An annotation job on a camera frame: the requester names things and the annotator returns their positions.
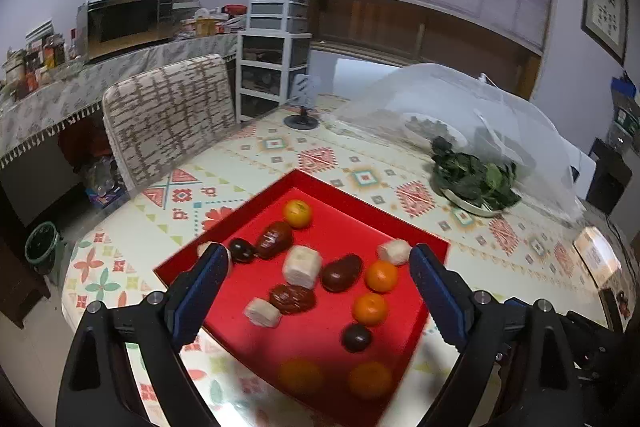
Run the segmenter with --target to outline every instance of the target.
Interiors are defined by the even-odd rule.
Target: microwave oven
[[[174,0],[100,0],[85,3],[76,20],[79,54],[86,60],[171,38]]]

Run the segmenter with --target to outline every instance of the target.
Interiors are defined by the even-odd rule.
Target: metal screw
[[[151,292],[146,296],[146,301],[153,305],[161,303],[162,299],[164,299],[164,292]]]
[[[474,293],[474,299],[478,304],[489,304],[491,302],[491,294],[480,290]]]
[[[100,308],[102,308],[102,302],[101,301],[91,301],[89,303],[89,305],[86,307],[86,310],[89,313],[95,313],[97,312]]]
[[[553,305],[546,299],[540,299],[538,301],[538,308],[540,308],[543,312],[550,312],[554,307]]]

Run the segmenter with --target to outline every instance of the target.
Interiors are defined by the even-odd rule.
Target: trash can
[[[24,256],[36,272],[47,275],[55,264],[59,243],[60,234],[56,226],[45,221],[30,233],[24,245]]]

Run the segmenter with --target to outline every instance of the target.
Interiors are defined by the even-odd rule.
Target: orange
[[[349,372],[349,390],[363,400],[374,400],[391,390],[391,371],[380,362],[364,362]]]
[[[385,298],[377,293],[366,293],[353,303],[351,314],[364,326],[377,326],[386,319],[389,307]]]
[[[311,207],[302,200],[290,200],[282,210],[284,220],[294,229],[304,229],[311,223]]]
[[[278,380],[286,391],[295,396],[316,393],[324,382],[322,371],[306,359],[290,359],[280,366]]]
[[[398,268],[389,261],[375,261],[367,268],[364,280],[374,292],[386,293],[398,283]]]

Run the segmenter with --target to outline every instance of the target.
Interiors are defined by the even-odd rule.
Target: spinach
[[[433,149],[434,184],[449,189],[459,198],[475,206],[486,204],[492,210],[503,210],[520,201],[511,190],[516,179],[516,164],[498,166],[483,164],[476,156],[454,153],[451,144],[438,136],[431,143]]]

